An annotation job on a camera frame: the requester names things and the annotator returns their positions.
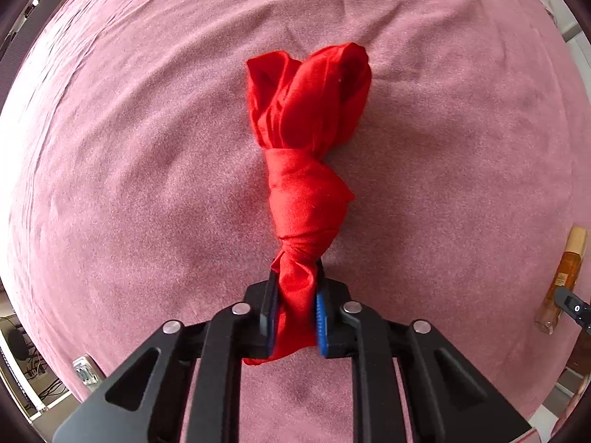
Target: fabric knot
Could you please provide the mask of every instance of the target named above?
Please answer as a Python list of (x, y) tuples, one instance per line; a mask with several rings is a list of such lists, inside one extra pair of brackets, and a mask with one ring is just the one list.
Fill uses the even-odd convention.
[(304, 62), (276, 51), (247, 66), (250, 123), (265, 150), (271, 215), (281, 241), (271, 265), (280, 275), (281, 298), (271, 361), (315, 345), (315, 262), (338, 234), (353, 200), (347, 185), (320, 160), (353, 135), (371, 72), (367, 53), (354, 43), (324, 48)]

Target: black metal bracket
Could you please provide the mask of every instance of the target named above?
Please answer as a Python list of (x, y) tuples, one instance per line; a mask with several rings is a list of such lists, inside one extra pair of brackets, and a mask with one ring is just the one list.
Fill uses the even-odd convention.
[[(509, 443), (536, 433), (430, 323), (386, 321), (351, 300), (318, 264), (316, 326), (326, 358), (349, 357), (353, 441)], [(243, 302), (210, 321), (168, 321), (63, 424), (55, 443), (175, 443), (196, 360), (188, 443), (238, 442), (242, 358), (268, 358), (277, 333), (278, 277), (251, 285)], [(408, 410), (405, 421), (403, 407)]]
[(554, 303), (574, 319), (574, 322), (591, 335), (591, 306), (581, 300), (572, 291), (559, 286), (554, 291)]

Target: cable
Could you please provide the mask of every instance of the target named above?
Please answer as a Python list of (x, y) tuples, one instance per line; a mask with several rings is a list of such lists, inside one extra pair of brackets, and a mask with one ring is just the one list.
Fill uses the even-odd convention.
[(36, 378), (37, 376), (39, 376), (39, 368), (41, 366), (41, 359), (39, 358), (39, 360), (37, 361), (37, 369), (35, 371), (35, 374), (32, 375), (30, 378), (27, 378), (27, 380), (33, 380), (33, 378)]
[(49, 398), (50, 396), (61, 396), (64, 393), (66, 393), (67, 391), (68, 391), (68, 389), (64, 386), (64, 389), (61, 392), (59, 392), (59, 393), (50, 393), (49, 395), (46, 395), (45, 398)]
[(15, 330), (18, 330), (18, 327), (10, 320), (10, 318), (7, 318), (6, 316), (0, 316), (0, 319), (5, 319), (15, 328)]
[(35, 365), (35, 353), (29, 356), (27, 360), (27, 375), (30, 375), (33, 372), (33, 366)]
[(56, 378), (53, 382), (45, 388), (41, 393), (39, 393), (39, 399), (43, 400), (47, 396), (47, 394), (54, 391), (58, 386), (61, 384), (60, 378)]

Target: red scarf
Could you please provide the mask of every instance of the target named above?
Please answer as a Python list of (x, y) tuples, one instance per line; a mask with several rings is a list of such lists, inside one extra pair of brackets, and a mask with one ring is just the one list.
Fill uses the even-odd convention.
[(247, 65), (250, 123), (265, 151), (269, 203), (281, 241), (271, 264), (280, 287), (271, 361), (316, 344), (315, 262), (338, 234), (353, 200), (347, 185), (320, 160), (352, 137), (371, 70), (365, 49), (354, 43), (324, 48), (304, 62), (275, 51)]

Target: orange liquid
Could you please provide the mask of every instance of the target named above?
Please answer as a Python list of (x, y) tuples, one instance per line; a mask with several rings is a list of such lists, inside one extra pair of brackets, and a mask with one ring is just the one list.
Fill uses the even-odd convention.
[(572, 291), (580, 269), (581, 256), (579, 254), (569, 251), (563, 253), (552, 285), (546, 293), (542, 306), (538, 308), (536, 316), (534, 316), (534, 322), (540, 331), (551, 335), (556, 328), (562, 310), (554, 304), (554, 290), (559, 286), (565, 286)]

